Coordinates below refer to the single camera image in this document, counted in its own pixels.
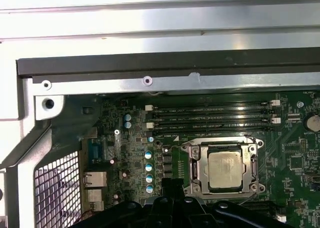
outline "capacitor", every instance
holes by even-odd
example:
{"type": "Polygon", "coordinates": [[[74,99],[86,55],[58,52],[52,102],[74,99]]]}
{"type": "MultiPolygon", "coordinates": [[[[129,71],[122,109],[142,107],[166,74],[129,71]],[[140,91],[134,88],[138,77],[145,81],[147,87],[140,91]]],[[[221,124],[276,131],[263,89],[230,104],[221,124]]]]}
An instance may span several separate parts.
{"type": "Polygon", "coordinates": [[[152,174],[147,174],[146,177],[145,177],[145,180],[146,180],[147,183],[152,183],[152,181],[153,181],[152,174]]]}
{"type": "Polygon", "coordinates": [[[115,194],[113,195],[113,198],[114,199],[121,199],[121,191],[120,190],[117,190],[115,192],[115,194]]]}
{"type": "Polygon", "coordinates": [[[132,126],[132,124],[130,122],[124,123],[124,127],[127,128],[127,129],[130,129],[131,126],[132,126]]]}
{"type": "Polygon", "coordinates": [[[154,186],[152,184],[148,184],[145,190],[148,194],[151,194],[154,191],[154,186]]]}
{"type": "Polygon", "coordinates": [[[145,165],[145,170],[150,172],[152,170],[152,164],[148,163],[145,165]]]}
{"type": "Polygon", "coordinates": [[[151,151],[146,151],[145,152],[145,154],[144,154],[144,157],[146,158],[146,159],[151,159],[151,157],[152,157],[152,153],[151,153],[151,151]]]}
{"type": "Polygon", "coordinates": [[[116,164],[118,162],[118,159],[116,157],[114,157],[109,162],[110,162],[110,164],[116,164]]]}
{"type": "Polygon", "coordinates": [[[130,175],[130,170],[126,169],[124,172],[122,172],[122,177],[127,178],[130,175]]]}
{"type": "Polygon", "coordinates": [[[126,114],[126,115],[124,116],[124,120],[125,120],[125,121],[130,121],[130,120],[131,120],[131,115],[126,114]]]}

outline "screw hole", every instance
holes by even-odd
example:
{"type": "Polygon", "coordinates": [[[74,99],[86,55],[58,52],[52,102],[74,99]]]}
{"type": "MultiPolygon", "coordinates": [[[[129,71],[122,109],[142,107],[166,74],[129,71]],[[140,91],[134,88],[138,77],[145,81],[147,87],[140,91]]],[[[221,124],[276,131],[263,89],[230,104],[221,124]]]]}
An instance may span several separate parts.
{"type": "Polygon", "coordinates": [[[52,99],[47,99],[45,101],[44,105],[47,109],[52,109],[54,107],[55,103],[52,99]]]}

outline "black ram slot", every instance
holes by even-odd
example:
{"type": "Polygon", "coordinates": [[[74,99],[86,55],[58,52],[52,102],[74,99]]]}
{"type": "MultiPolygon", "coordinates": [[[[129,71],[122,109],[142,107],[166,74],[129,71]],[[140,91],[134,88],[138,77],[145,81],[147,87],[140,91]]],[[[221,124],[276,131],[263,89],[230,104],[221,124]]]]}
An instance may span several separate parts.
{"type": "Polygon", "coordinates": [[[214,113],[225,113],[225,112],[241,112],[250,110],[268,110],[266,106],[206,106],[206,107],[190,107],[190,108],[166,108],[166,109],[156,109],[152,113],[158,115],[164,114],[179,114],[183,113],[192,114],[199,112],[214,112],[214,113]]]}
{"type": "Polygon", "coordinates": [[[272,118],[271,114],[262,114],[262,113],[255,113],[255,114],[234,114],[234,115],[194,115],[194,116],[185,116],[185,115],[175,115],[175,116],[165,116],[161,118],[154,118],[148,120],[148,122],[161,122],[170,123],[170,122],[195,122],[195,121],[221,121],[221,120],[245,120],[245,119],[270,119],[272,118]]]}
{"type": "Polygon", "coordinates": [[[267,123],[253,122],[253,123],[197,123],[197,124],[182,124],[182,125],[159,125],[155,126],[152,130],[184,130],[184,129],[211,129],[211,128],[236,128],[236,127],[254,127],[254,126],[268,126],[267,123]]]}
{"type": "Polygon", "coordinates": [[[157,130],[153,132],[155,137],[164,138],[168,135],[175,136],[175,135],[192,135],[192,136],[199,136],[199,137],[206,137],[206,136],[216,136],[217,133],[222,132],[255,132],[255,131],[273,131],[273,128],[270,126],[256,126],[256,127],[237,127],[237,128],[218,128],[218,129],[202,129],[202,130],[157,130]]]}

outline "metal mesh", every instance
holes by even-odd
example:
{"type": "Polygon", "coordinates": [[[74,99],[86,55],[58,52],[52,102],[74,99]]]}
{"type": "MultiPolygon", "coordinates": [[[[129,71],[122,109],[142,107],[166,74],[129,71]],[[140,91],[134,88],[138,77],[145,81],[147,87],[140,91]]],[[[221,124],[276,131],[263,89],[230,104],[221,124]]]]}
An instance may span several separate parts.
{"type": "Polygon", "coordinates": [[[81,215],[78,152],[34,174],[36,228],[69,227],[81,215]]]}

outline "blue capacitor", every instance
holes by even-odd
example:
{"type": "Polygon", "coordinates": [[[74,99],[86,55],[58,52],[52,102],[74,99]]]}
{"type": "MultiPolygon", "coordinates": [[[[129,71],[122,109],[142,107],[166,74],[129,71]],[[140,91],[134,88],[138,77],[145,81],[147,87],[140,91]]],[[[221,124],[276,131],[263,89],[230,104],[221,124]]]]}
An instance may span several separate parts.
{"type": "Polygon", "coordinates": [[[152,174],[147,174],[145,177],[145,180],[147,183],[152,183],[154,177],[152,176],[152,174]]]}
{"type": "Polygon", "coordinates": [[[151,159],[151,158],[152,158],[152,153],[151,153],[151,151],[146,151],[145,154],[144,154],[144,157],[145,157],[146,159],[151,159]]]}
{"type": "Polygon", "coordinates": [[[154,186],[152,184],[149,184],[145,190],[148,194],[151,194],[154,191],[154,186]]]}
{"type": "Polygon", "coordinates": [[[148,163],[145,165],[145,170],[150,172],[152,170],[152,164],[148,163]]]}
{"type": "Polygon", "coordinates": [[[130,129],[131,128],[131,123],[130,122],[126,122],[124,123],[124,127],[127,128],[127,129],[130,129]]]}
{"type": "Polygon", "coordinates": [[[125,121],[130,121],[130,120],[131,120],[131,115],[126,114],[126,115],[124,116],[124,120],[125,120],[125,121]]]}

